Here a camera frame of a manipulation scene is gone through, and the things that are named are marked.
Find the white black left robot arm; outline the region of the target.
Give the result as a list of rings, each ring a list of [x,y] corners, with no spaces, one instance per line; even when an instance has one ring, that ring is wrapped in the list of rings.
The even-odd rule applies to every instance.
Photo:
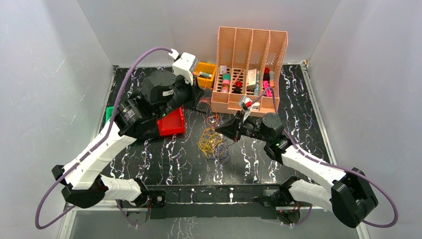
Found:
[[[122,150],[156,128],[158,120],[182,107],[196,107],[203,93],[197,78],[188,83],[182,75],[166,70],[146,77],[138,94],[116,107],[116,115],[81,154],[52,169],[55,179],[63,185],[64,200],[80,208],[92,207],[102,200],[145,206],[154,194],[140,179],[110,178],[102,175],[102,170]]]

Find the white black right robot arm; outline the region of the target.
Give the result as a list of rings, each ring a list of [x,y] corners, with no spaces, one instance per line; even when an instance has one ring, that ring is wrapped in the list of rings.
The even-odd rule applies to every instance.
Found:
[[[263,193],[253,200],[265,207],[293,206],[305,202],[332,212],[336,218],[350,228],[356,228],[378,206],[370,184],[363,179],[364,173],[353,168],[344,172],[314,162],[297,149],[284,132],[284,125],[275,113],[267,113],[257,120],[243,120],[238,112],[228,122],[217,126],[215,132],[233,141],[242,136],[265,142],[267,156],[283,166],[293,168],[310,177],[309,183],[292,176],[273,193]]]

